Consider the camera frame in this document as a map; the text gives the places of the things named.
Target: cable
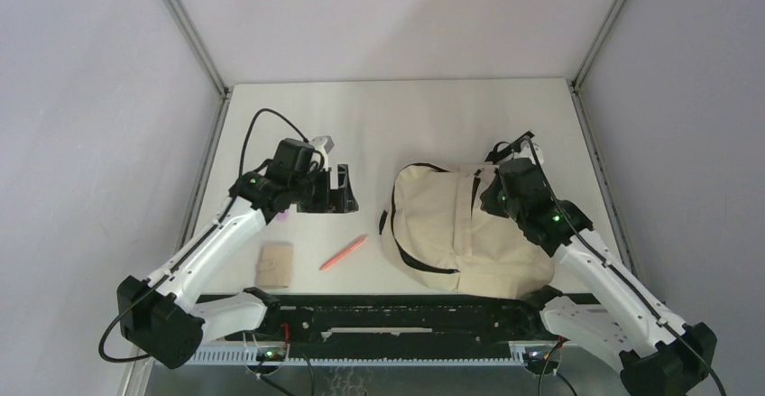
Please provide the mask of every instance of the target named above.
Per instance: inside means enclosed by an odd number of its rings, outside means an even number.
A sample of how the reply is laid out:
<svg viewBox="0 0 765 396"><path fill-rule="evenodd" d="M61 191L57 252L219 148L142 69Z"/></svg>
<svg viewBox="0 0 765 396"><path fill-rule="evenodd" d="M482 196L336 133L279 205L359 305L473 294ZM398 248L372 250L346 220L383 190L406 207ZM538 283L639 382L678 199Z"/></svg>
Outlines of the cable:
<svg viewBox="0 0 765 396"><path fill-rule="evenodd" d="M704 366L704 368L706 368L709 374L712 375L712 379L714 380L714 384L717 386L717 390L720 392L720 395L727 396L728 393L727 391L725 391L723 382L717 376L717 373L714 371L714 369L712 369L712 365L707 363L704 357L702 357L691 345L689 345L688 342L686 342L685 339L683 339L682 336L674 328L672 328L672 326L669 323L667 322L662 323L661 321L663 317L661 316L661 314L658 313L658 311L645 298L645 296L637 289L637 287L635 287L635 285L632 282L630 282L624 276L624 274L622 274L622 272L620 272L618 269L616 269L612 265L608 265L607 264L608 260L602 254L600 254L597 250L595 250L595 248L592 245L590 245L581 234L579 234L579 231L576 230L576 228L574 227L574 224L571 223L571 219L568 218L568 214L566 214L566 211L564 211L563 207L560 205L560 201L558 200L558 197L555 196L555 191L553 191L552 186L549 183L548 177L547 175L545 175L545 171L542 169L542 164L539 162L537 151L536 149L534 149L534 143L532 142L531 138L528 136L524 138L523 140L529 143L529 147L531 149L531 156L534 159L534 163L539 167L539 173L541 174L542 181L545 183L545 187L548 188L550 197L552 198L552 201L555 203L555 206L558 208L558 212L560 213L561 216L563 216L563 219L566 221L568 227L571 228L571 231L574 232L576 239L579 240L579 242L582 243L582 245L586 247L587 250L589 250L593 255L595 255L598 259L600 259L600 261L606 267L608 267L616 275L616 277L618 277L622 282L624 282L625 285L627 285L628 288L630 288L630 290L632 290L632 292L638 297L638 299L640 299L640 301L643 303L646 309L648 309L650 314L655 319L657 319L658 321L657 325L659 325L660 327L666 328L667 331L674 338L679 340L691 352L691 354L693 354L696 357L696 359ZM541 388L541 383L542 383L542 380L540 377L539 378L540 388Z"/></svg>
<svg viewBox="0 0 765 396"><path fill-rule="evenodd" d="M297 351L298 354L300 354L300 356L302 356L303 359L305 359L306 365L309 368L309 375L310 375L310 382L311 382L311 394L310 394L310 396L314 396L314 393L316 392L316 375L314 375L314 373L313 373L313 366L311 365L309 357L306 355L306 353L302 349L300 349L300 348L296 347L295 345L293 345L292 343L290 343L290 341L282 339L281 337L272 336L272 335L266 335L265 333L258 333L258 332L253 332L253 335L254 336L258 336L258 337L269 337L271 339L276 339L279 342L283 342L283 343L287 344L287 346L290 349L294 349L295 351Z"/></svg>
<svg viewBox="0 0 765 396"><path fill-rule="evenodd" d="M242 175L244 175L244 155L247 152L247 144L250 142L250 135L253 133L253 127L255 126L255 121L258 120L258 117L263 113L268 112L269 114L277 115L279 118L281 118L282 121L287 123L290 127L292 127L292 130L297 132L297 134L300 135L300 138L303 140L303 142L307 143L309 139L306 137L305 134L297 127L295 124L292 123L289 119L287 119L286 116L280 114L279 112L271 109L261 109L257 112L255 112L255 115L253 116L252 121L250 121L250 126L247 127L247 134L244 136L244 142L242 143L242 154L239 156L239 175L236 177L239 178Z"/></svg>
<svg viewBox="0 0 765 396"><path fill-rule="evenodd" d="M565 376L560 374L560 372L556 373L556 375L558 376L558 378L560 378L560 381L564 382L568 386L568 388L571 389L571 393L574 394L574 396L579 396L579 393L576 392L576 389L574 388L574 386L571 385L571 382L569 382Z"/></svg>
<svg viewBox="0 0 765 396"><path fill-rule="evenodd" d="M306 135L305 135L305 134L303 134L303 132L301 132L301 131L300 131L300 129L298 129L298 127L297 127L297 126L295 126L295 124L293 124L293 123L292 123L292 122L291 122L289 119L287 119L287 118L286 118L284 115L280 114L279 112L276 112L275 110L271 110L271 109L265 109L265 108L264 108L264 109L260 109L260 110L259 110L259 111L257 111L257 112L255 113L255 115L253 116L253 119L252 119L252 121L250 122L250 126L249 126L249 128L247 128L247 135L244 137L244 142L242 143L242 153L241 153L241 156L240 156L240 158L239 158L239 170L238 170L238 175L237 175L237 177L236 177L236 179L237 179L237 182L236 182L236 184L239 184L238 180L239 180L239 178L241 178L241 177L242 177L242 175L244 174L244 156L245 156L245 154L246 154L246 151L247 151L247 144L248 144L248 143L249 143L249 141L250 141L250 135L251 135L251 134L252 134L252 132L253 132L253 127L254 127L254 125L255 125L255 121L257 121L258 117L259 117L259 116L260 116L260 115L261 115L263 112L268 112L268 113L270 113L270 114L274 114L274 115L278 116L279 118L281 118L281 120L283 120L285 123L287 123L287 124L288 124L290 127L292 127L292 129L293 129L293 130L295 130L295 132L297 132L297 133L300 135L300 138L303 140L303 142L306 142L306 143L307 143L307 142L309 141L309 140L308 140L308 138L306 137ZM324 164L324 156L323 156L323 155L321 155L321 160L322 160L322 162L321 162L321 163L322 163L322 165L323 165L323 164ZM265 161L263 161L263 163L261 163L261 165L260 165L260 166L258 166L258 167L255 169L255 171L256 171L256 172L259 172L259 171L263 170L263 169L264 169L266 166L268 166L268 164L269 164L269 162L270 162L270 161L271 161L270 159L266 159ZM231 211L231 208L234 206L234 203L235 203L235 201L236 201L236 197L234 197L234 198L231 198L231 200L229 200L229 201L228 201L228 205L226 205L226 208L224 209L223 213L221 213L220 217L219 217L219 218L218 218L218 220L217 220L217 225L213 224L213 225L212 225L212 226L211 226L211 227L210 227L210 228L209 228L209 229L208 229L208 230L207 230L207 231L206 231L206 232L205 232L205 233L204 233L204 234L203 234L203 235L202 235L202 236L201 236L201 237L200 237L200 238L199 238L199 239L198 239L198 240L195 242L195 243L194 243L194 245L192 245L192 246L189 248L189 250L188 250L187 252L185 252L185 253L183 254L183 256L181 256L181 257L178 259L178 261L177 261L176 263L174 263L174 264L173 264L173 266L170 268L170 273L171 273L171 274L173 274L175 271L177 271L177 270L180 268L180 266L181 266L181 265L182 265L182 264L183 264L183 263L184 263L184 262L185 262L185 261L186 261L186 260L189 258L189 256L191 256L191 255L192 255L192 254L193 254L193 253L194 253L194 252L195 252L195 251L196 251L196 250L199 248L199 246L200 246L200 245L202 245L202 243L204 243L204 242L205 242L205 240L207 240L207 238L208 238L210 235L212 235L212 233L213 233L213 232L215 232L216 228L217 228L217 227L218 227L218 226L219 226L221 223L223 223L224 219L226 219L226 216L228 216L228 213ZM151 295L151 294L152 294L152 292L155 292L155 291L156 291L156 290L157 290L157 289L158 289L158 288L159 288L159 287L160 287L160 286L161 286L161 285L162 285L162 284L163 284L163 283L164 283L166 280L168 280L168 279L169 279L169 277L170 277L170 275L168 275L168 274L165 274L164 276L162 276L162 277L161 277L161 278L160 278L160 279L157 281L157 283L155 283L155 284L154 284L154 286L152 286L152 287L151 287L149 290L147 290L147 291L146 291L146 292L145 292L145 293L144 293L144 294L143 294L141 297L139 297L139 298L138 298L136 301L134 301L133 303L131 303L131 304L130 304L130 306L128 306L128 307L127 307L127 309L125 309L125 310L123 310L122 312L120 312L120 314L119 314L119 315L117 315L117 317L116 317L116 318L114 318L114 319L112 320L112 322L110 322L110 323L109 323L109 325L108 325L108 326L106 326L106 330L104 331L104 334L103 334L103 335L101 335L101 339L98 341L98 355L99 355L99 356L100 356L100 357L101 357L101 358L102 358L104 361L106 361L106 362L109 362L109 363L131 363L131 362L136 362L136 361L138 361L138 360L144 360L144 359L146 359L146 358L149 358L149 357L150 357L148 354L144 354L144 355L137 355L137 356L134 356L134 357L124 357L124 358L117 358L117 357L113 357L113 356L111 356L111 355L108 355L108 354L106 353L106 340L108 339L109 335L112 333L112 330L114 330L114 328L116 327L116 325L117 325L117 324L118 324L118 323L119 323L119 322L122 320L122 318L124 318L124 317L125 317L125 315L127 315L127 314L128 314L128 312L130 312L131 310L133 310L133 308L135 308L135 306L137 306L139 303L141 303L141 301L143 301L144 299L146 299L146 297L148 297L149 295Z"/></svg>
<svg viewBox="0 0 765 396"><path fill-rule="evenodd" d="M109 334L112 332L112 330L116 327L117 323L124 318L125 315L127 315L127 312L131 311L138 303L143 301L146 297L148 297L152 292L156 291L157 288L160 287L166 280L168 280L169 276L165 274L164 276L157 281L157 283L152 286L149 290L147 290L141 297L139 297L136 301L131 303L130 306L127 307L127 309L123 310L119 315L117 315L117 318L112 319L112 322L109 323L108 326L106 326L106 331L104 331L104 334L101 335L101 340L98 341L98 355L101 356L101 358L109 363L131 363L136 362L138 360L143 360L145 358L149 358L150 356L148 354L144 355L137 355L135 357L124 357L124 358L116 358L106 353L106 339L109 337Z"/></svg>
<svg viewBox="0 0 765 396"><path fill-rule="evenodd" d="M263 374L259 374L258 375L258 379L263 381L263 382L265 382L266 384L272 386L274 389L276 389L278 391L281 391L283 394L286 394L287 396L295 396L295 393L292 393L289 390L285 389L284 387L281 387L279 384L277 384L276 382L271 381L270 379L268 379L268 377L266 377Z"/></svg>
<svg viewBox="0 0 765 396"><path fill-rule="evenodd" d="M547 354L547 358L545 359L545 364L542 366L542 372L539 373L539 383L537 384L537 396L542 396L542 378L545 376L545 372L548 369L549 361L552 358L552 355L560 349L561 346L566 342L566 339L561 338L558 340L558 342L555 344L555 346L550 349L550 352Z"/></svg>
<svg viewBox="0 0 765 396"><path fill-rule="evenodd" d="M712 380L714 380L714 384L717 385L717 390L720 391L720 394L723 396L726 396L728 393L725 392L725 388L723 387L723 382L720 381L720 377L717 376L717 373L712 369L712 367L706 362L706 360L691 346L688 344L688 342L685 341L678 333L675 331L674 328L670 326L664 326L664 328L667 329L669 333L672 333L672 336L674 336L677 340L683 343L683 345L688 348L688 351L691 352L696 357L696 360L701 362L701 364L704 365L707 371L709 371L709 374L712 375Z"/></svg>

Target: beige backpack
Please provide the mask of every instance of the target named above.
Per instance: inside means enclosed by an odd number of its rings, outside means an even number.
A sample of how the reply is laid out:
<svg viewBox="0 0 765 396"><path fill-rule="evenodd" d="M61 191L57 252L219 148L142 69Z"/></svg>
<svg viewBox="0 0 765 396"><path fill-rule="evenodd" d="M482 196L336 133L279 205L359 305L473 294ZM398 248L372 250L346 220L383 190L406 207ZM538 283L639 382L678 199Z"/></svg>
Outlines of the beige backpack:
<svg viewBox="0 0 765 396"><path fill-rule="evenodd" d="M497 157L497 146L487 157ZM382 247L413 279L438 290L519 299L552 281L542 249L511 219L481 210L492 183L491 163L415 163L393 185L390 211L380 220Z"/></svg>

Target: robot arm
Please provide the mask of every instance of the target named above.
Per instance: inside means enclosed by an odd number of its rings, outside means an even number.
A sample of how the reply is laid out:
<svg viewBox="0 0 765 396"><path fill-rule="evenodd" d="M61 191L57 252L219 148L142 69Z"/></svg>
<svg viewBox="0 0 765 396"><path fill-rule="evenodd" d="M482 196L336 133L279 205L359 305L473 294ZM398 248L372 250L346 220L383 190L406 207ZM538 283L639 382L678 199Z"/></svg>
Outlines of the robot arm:
<svg viewBox="0 0 765 396"><path fill-rule="evenodd" d="M481 209L512 218L527 239L574 272L608 311L596 314L556 297L541 310L545 328L609 364L633 396L686 394L707 376L699 358L712 362L714 333L704 323L689 326L656 299L611 254L585 214L569 201L558 201L531 137L526 133L510 145L513 157L498 168L481 196Z"/></svg>
<svg viewBox="0 0 765 396"><path fill-rule="evenodd" d="M224 262L292 204L307 213L358 210L346 165L337 167L338 188L330 189L331 149L328 136L285 139L263 175L253 170L237 179L215 217L173 257L143 281L129 276L117 288L122 335L172 369L207 341L258 328L271 297L256 288L197 300Z"/></svg>

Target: white table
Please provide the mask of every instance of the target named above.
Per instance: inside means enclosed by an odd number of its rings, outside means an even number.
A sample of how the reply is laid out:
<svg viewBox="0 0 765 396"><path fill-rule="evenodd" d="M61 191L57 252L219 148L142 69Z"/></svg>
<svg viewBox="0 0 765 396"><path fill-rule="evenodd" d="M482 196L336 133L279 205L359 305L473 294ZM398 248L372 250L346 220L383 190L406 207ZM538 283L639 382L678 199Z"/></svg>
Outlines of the white table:
<svg viewBox="0 0 765 396"><path fill-rule="evenodd" d="M613 230L595 179L585 138L562 78L420 80L387 82L247 84L234 88L207 189L200 229L234 183L244 134L255 111L286 115L309 138L335 141L332 165L346 163L360 210L345 215L299 214L274 220L233 257L207 293L234 293L253 286L263 243L295 246L290 287L301 294L440 293L419 285L383 256L378 221L396 173L416 161L480 162L498 141L533 131L545 155L544 169L561 198L575 202L616 251ZM255 125L244 169L272 157L277 143L297 137L279 118L262 115ZM361 234L369 239L331 269L319 266ZM552 285L587 292L572 274L557 269Z"/></svg>

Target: pencil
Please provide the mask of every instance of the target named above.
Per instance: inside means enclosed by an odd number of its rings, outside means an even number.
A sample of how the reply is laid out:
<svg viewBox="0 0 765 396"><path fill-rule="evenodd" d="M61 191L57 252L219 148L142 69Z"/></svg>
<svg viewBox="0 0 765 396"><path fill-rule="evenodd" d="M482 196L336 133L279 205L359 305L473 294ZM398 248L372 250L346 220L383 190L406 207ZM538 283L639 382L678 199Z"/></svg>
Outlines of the pencil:
<svg viewBox="0 0 765 396"><path fill-rule="evenodd" d="M355 250L356 247L361 245L366 240L367 234L361 235L358 238L356 238L351 244L349 244L345 249L341 250L339 253L337 253L335 256L332 256L329 258L329 261L324 262L324 265L319 268L319 270L322 272L326 270L327 268L331 267L332 265L335 265L337 261L340 261L343 259L346 255L351 253L353 250Z"/></svg>

